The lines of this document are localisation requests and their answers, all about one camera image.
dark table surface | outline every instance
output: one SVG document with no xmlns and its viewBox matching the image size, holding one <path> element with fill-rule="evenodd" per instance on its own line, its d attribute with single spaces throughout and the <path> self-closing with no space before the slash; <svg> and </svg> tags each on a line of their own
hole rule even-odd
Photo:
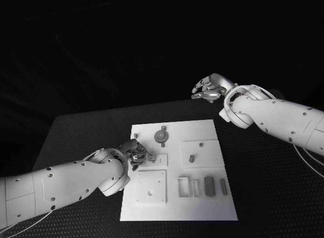
<svg viewBox="0 0 324 238">
<path fill-rule="evenodd" d="M 284 98 L 278 90 L 271 92 Z M 222 108 L 223 99 L 215 104 L 183 100 L 59 116 L 33 170 L 81 160 L 99 148 L 115 148 L 130 139 L 134 124 L 213 119 L 239 221 L 119 222 L 122 191 L 105 197 L 96 189 L 17 237 L 324 237 L 324 179 L 292 145 L 255 124 L 241 129 L 226 123 Z M 308 157 L 307 161 L 324 174 Z M 17 224 L 4 237 L 40 217 Z"/>
</svg>

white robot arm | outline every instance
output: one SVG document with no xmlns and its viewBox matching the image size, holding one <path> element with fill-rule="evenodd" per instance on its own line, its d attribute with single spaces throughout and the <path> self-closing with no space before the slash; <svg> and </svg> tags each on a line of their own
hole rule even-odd
<svg viewBox="0 0 324 238">
<path fill-rule="evenodd" d="M 243 129 L 256 123 L 265 133 L 324 156 L 323 111 L 277 99 L 256 85 L 238 86 L 216 73 L 200 80 L 192 92 L 193 99 L 205 98 L 210 103 L 225 96 L 219 115 L 226 122 Z"/>
<path fill-rule="evenodd" d="M 135 169 L 145 159 L 153 157 L 131 139 L 83 160 L 0 178 L 0 229 L 81 201 L 96 188 L 112 195 L 130 182 L 128 161 Z"/>
</svg>

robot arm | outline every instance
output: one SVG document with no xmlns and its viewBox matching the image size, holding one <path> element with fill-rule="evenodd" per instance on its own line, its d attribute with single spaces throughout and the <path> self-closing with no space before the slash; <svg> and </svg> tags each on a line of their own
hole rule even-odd
<svg viewBox="0 0 324 238">
<path fill-rule="evenodd" d="M 135 139 L 117 149 L 95 151 L 83 160 L 0 178 L 0 229 L 83 200 L 96 188 L 105 196 L 122 190 L 132 158 L 151 159 Z"/>
<path fill-rule="evenodd" d="M 243 129 L 256 123 L 265 133 L 324 156 L 323 111 L 277 99 L 255 85 L 238 86 L 216 73 L 199 82 L 200 85 L 206 81 L 212 87 L 192 98 L 213 102 L 223 95 L 225 108 L 219 115 L 226 122 Z"/>
</svg>

table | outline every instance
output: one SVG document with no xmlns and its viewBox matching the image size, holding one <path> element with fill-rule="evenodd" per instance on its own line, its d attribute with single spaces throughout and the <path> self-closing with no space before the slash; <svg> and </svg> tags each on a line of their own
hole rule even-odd
<svg viewBox="0 0 324 238">
<path fill-rule="evenodd" d="M 271 93 L 284 98 L 279 91 Z M 115 148 L 130 139 L 134 124 L 213 119 L 238 222 L 119 222 L 122 191 L 105 197 L 96 190 L 17 237 L 324 237 L 324 179 L 291 144 L 255 124 L 241 129 L 226 123 L 219 117 L 222 108 L 223 99 L 215 104 L 183 100 L 59 116 L 33 170 L 79 160 L 99 148 Z M 39 218 L 17 224 L 4 237 Z"/>
</svg>

dark wall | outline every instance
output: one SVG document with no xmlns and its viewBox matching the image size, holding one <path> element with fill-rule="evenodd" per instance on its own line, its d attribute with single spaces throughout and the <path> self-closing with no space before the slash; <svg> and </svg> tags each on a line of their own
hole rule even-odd
<svg viewBox="0 0 324 238">
<path fill-rule="evenodd" d="M 189 99 L 213 72 L 324 110 L 324 4 L 3 1 L 0 175 L 58 115 Z"/>
</svg>

